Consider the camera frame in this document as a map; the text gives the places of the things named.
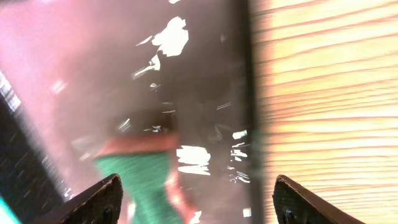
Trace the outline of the green sponge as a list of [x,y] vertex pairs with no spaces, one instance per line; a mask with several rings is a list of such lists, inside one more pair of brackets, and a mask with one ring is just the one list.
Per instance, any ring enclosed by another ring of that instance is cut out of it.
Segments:
[[178,135],[138,135],[109,140],[95,154],[103,174],[120,175],[129,203],[128,223],[199,223],[201,211],[182,192],[173,155]]

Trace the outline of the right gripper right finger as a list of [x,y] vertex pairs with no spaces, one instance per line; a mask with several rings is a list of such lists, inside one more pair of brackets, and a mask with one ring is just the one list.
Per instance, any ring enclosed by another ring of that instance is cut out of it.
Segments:
[[279,224],[364,224],[286,175],[278,175],[272,195]]

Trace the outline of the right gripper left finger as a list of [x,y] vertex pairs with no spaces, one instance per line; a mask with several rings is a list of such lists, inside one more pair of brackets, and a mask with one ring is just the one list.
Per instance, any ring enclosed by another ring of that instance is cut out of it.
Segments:
[[32,223],[117,224],[122,199],[121,177],[119,174],[111,174]]

